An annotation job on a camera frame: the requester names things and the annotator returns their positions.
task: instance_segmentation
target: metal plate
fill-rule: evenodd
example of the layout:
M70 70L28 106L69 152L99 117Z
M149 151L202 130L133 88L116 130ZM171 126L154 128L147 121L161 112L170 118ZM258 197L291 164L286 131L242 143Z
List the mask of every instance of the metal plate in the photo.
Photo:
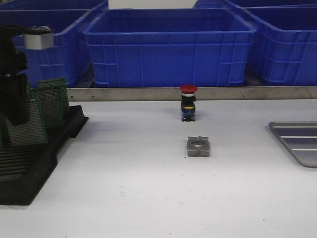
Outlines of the metal plate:
M179 101L174 88L69 88L70 102ZM317 86L198 87L196 100L317 99Z
M271 122L271 131L307 167L317 167L317 121Z

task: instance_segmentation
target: plastic crate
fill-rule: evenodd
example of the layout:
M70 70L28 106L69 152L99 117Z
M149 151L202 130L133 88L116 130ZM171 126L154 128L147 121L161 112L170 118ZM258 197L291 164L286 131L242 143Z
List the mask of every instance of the plastic crate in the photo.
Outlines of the plastic crate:
M224 9L123 9L83 32L96 86L236 86L255 29Z
M265 85L317 85L317 8L249 8L258 27L248 64Z
M263 6L311 6L317 0L225 0L234 7L263 7Z
M16 48L26 54L25 72L32 87L37 81L65 77L67 86L74 86L89 66L90 54L82 29L92 21L91 11L0 11L2 25L18 24L32 27L48 25L54 29L54 47L27 50L23 36L13 38Z
M108 8L108 0L11 0L0 10L91 10L97 15Z

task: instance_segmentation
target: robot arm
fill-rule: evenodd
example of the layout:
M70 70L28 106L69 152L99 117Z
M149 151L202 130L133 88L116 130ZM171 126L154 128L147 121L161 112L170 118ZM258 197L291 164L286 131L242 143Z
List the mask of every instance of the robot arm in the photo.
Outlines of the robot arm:
M28 119L23 105L27 76L19 74L27 69L27 59L23 52L16 50L11 39L22 34L27 49L40 50L53 46L53 30L49 27L0 27L0 113L13 125L23 124Z

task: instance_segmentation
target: gray metal block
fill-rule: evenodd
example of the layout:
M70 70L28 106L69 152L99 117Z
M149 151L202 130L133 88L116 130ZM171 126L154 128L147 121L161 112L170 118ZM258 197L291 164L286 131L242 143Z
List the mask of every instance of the gray metal block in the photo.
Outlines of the gray metal block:
M48 26L34 27L38 30L52 30ZM44 50L54 46L54 33L47 33L41 35L23 34L24 46L30 50Z
M210 144L208 137L192 137L187 139L187 156L189 157L209 157Z

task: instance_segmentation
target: red button cap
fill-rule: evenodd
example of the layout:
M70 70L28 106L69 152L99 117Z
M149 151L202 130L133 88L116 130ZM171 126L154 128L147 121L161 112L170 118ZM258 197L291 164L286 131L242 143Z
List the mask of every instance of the red button cap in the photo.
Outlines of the red button cap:
M185 84L180 86L180 90L185 94L193 94L197 91L197 86L191 84Z

